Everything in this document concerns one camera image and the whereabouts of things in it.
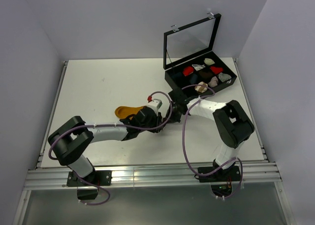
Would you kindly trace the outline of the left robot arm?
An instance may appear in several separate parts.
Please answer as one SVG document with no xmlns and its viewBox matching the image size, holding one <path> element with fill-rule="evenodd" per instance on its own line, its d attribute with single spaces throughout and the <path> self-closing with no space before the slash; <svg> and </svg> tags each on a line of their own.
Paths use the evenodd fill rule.
<svg viewBox="0 0 315 225">
<path fill-rule="evenodd" d="M 84 185 L 91 185 L 96 179 L 95 169 L 83 155 L 91 143 L 131 140 L 144 131 L 159 132 L 161 124 L 161 113 L 147 106 L 117 123 L 99 126 L 87 125 L 80 116 L 74 116 L 48 137 L 48 156 L 72 169 Z"/>
</svg>

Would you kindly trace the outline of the red rolled sock right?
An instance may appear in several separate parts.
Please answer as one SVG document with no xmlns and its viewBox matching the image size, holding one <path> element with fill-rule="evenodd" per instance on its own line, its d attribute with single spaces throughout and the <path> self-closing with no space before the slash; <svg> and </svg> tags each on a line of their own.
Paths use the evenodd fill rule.
<svg viewBox="0 0 315 225">
<path fill-rule="evenodd" d="M 218 75 L 224 71 L 222 67 L 210 66 L 210 70 L 215 74 Z"/>
</svg>

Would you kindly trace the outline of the blue rolled sock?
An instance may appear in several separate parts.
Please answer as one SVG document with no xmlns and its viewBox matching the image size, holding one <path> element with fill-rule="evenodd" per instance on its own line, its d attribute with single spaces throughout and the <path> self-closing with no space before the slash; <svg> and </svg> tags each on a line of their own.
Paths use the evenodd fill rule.
<svg viewBox="0 0 315 225">
<path fill-rule="evenodd" d="M 192 74 L 189 79 L 189 83 L 193 85 L 193 84 L 197 84 L 197 81 L 198 81 L 198 76 L 196 74 Z"/>
</svg>

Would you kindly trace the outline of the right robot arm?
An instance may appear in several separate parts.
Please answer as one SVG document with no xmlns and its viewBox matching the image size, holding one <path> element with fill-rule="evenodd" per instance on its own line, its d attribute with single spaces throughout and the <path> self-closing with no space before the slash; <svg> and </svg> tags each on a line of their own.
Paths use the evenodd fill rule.
<svg viewBox="0 0 315 225">
<path fill-rule="evenodd" d="M 217 180 L 225 180 L 238 160 L 237 156 L 241 146 L 254 133 L 252 121 L 236 100 L 215 102 L 207 100 L 210 95 L 188 97 L 181 89 L 172 90 L 169 96 L 172 100 L 172 106 L 168 110 L 168 113 L 171 114 L 168 123 L 179 122 L 184 116 L 182 148 L 188 167 L 198 176 L 214 175 Z M 222 140 L 220 152 L 213 161 L 214 168 L 208 173 L 196 172 L 188 160 L 185 133 L 189 116 L 199 116 L 212 120 L 216 124 Z"/>
</svg>

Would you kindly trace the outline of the white grey rolled sock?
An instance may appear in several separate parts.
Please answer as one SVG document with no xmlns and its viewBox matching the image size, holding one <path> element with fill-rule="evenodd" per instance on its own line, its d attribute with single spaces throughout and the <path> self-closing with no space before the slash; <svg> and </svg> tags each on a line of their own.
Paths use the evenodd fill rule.
<svg viewBox="0 0 315 225">
<path fill-rule="evenodd" d="M 196 71 L 200 71 L 202 70 L 203 68 L 205 68 L 205 65 L 199 65 L 199 64 L 192 64 L 191 65 Z"/>
</svg>

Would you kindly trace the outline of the mustard yellow sock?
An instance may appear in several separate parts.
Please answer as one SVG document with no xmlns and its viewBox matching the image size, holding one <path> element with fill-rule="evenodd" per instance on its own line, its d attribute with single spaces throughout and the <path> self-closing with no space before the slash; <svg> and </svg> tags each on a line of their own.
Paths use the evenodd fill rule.
<svg viewBox="0 0 315 225">
<path fill-rule="evenodd" d="M 119 119 L 125 119 L 130 115 L 136 115 L 144 106 L 140 107 L 128 107 L 128 106 L 119 106 L 115 110 L 115 116 Z"/>
</svg>

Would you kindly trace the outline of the dark brown rolled sock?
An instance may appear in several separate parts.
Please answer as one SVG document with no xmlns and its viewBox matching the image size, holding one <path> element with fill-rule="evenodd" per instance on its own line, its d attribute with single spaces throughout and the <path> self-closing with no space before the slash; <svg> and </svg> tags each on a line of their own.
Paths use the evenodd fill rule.
<svg viewBox="0 0 315 225">
<path fill-rule="evenodd" d="M 198 74 L 200 75 L 201 78 L 203 79 L 211 79 L 214 75 L 211 71 L 203 71 L 203 70 L 200 70 L 198 72 Z"/>
</svg>

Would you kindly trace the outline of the aluminium front rail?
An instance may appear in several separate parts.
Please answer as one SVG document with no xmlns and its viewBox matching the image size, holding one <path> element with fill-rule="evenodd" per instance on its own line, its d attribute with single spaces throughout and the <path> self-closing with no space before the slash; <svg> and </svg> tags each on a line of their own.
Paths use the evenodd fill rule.
<svg viewBox="0 0 315 225">
<path fill-rule="evenodd" d="M 201 185 L 186 164 L 104 166 L 95 169 L 112 171 L 110 189 Z M 61 167 L 30 170 L 27 173 L 23 190 L 69 189 L 66 185 L 69 171 L 70 169 Z M 243 164 L 243 183 L 281 181 L 278 167 L 274 162 L 246 162 Z"/>
</svg>

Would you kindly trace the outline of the pink beige rolled sock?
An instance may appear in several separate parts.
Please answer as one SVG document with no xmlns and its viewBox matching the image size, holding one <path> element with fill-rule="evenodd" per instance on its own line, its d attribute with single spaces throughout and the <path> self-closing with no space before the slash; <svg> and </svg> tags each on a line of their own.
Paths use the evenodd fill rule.
<svg viewBox="0 0 315 225">
<path fill-rule="evenodd" d="M 219 84 L 219 80 L 216 76 L 212 77 L 212 79 L 210 80 L 210 82 L 208 83 L 208 86 L 210 88 L 214 88 Z"/>
</svg>

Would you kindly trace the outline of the red rolled sock left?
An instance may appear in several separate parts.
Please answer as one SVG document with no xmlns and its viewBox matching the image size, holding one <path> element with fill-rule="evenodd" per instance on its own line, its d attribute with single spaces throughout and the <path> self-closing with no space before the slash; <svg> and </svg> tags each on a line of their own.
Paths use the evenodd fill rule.
<svg viewBox="0 0 315 225">
<path fill-rule="evenodd" d="M 191 74 L 193 74 L 194 72 L 194 68 L 192 66 L 187 66 L 183 69 L 183 75 L 184 76 L 189 76 Z"/>
</svg>

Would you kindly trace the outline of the glass box lid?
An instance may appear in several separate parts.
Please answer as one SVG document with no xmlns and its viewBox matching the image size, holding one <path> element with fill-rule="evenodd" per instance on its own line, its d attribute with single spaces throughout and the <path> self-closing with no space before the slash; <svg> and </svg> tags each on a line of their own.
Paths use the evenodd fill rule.
<svg viewBox="0 0 315 225">
<path fill-rule="evenodd" d="M 221 14 L 208 13 L 206 18 L 163 34 L 163 69 L 168 70 L 213 50 Z"/>
</svg>

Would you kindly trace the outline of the red rolled sock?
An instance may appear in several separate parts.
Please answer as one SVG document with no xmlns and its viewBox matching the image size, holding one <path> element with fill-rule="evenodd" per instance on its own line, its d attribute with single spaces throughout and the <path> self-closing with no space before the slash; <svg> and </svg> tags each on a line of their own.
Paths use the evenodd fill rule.
<svg viewBox="0 0 315 225">
<path fill-rule="evenodd" d="M 189 76 L 191 74 L 193 74 L 194 72 L 194 68 L 192 66 L 187 66 L 183 69 L 183 75 L 184 76 Z"/>
<path fill-rule="evenodd" d="M 210 66 L 210 70 L 215 74 L 218 75 L 224 71 L 222 67 Z"/>
</svg>

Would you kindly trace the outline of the brown striped sock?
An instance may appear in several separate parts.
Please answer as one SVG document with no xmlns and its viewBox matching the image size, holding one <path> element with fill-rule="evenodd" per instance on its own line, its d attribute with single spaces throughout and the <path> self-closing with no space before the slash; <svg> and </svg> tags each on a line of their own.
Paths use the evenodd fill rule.
<svg viewBox="0 0 315 225">
<path fill-rule="evenodd" d="M 208 84 L 205 82 L 199 82 L 194 89 L 199 93 L 204 93 L 208 90 Z"/>
</svg>

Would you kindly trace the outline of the pale green rolled sock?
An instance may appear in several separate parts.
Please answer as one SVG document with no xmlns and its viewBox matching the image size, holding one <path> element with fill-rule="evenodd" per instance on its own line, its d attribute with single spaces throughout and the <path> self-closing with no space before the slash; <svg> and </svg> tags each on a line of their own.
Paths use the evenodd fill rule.
<svg viewBox="0 0 315 225">
<path fill-rule="evenodd" d="M 209 65 L 209 66 L 215 64 L 215 62 L 214 62 L 212 59 L 210 59 L 210 58 L 205 58 L 205 59 L 204 59 L 204 63 L 205 63 L 206 65 Z"/>
</svg>

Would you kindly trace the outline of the black storage box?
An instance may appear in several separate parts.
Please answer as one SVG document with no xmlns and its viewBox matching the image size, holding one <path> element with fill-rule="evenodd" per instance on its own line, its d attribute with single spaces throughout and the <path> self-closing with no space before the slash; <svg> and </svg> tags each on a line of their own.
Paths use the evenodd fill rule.
<svg viewBox="0 0 315 225">
<path fill-rule="evenodd" d="M 171 89 L 181 89 L 188 97 L 210 95 L 197 91 L 197 84 L 207 84 L 217 78 L 217 85 L 212 89 L 215 93 L 232 86 L 237 75 L 213 51 L 202 54 L 191 60 L 183 61 L 166 59 L 165 80 Z"/>
</svg>

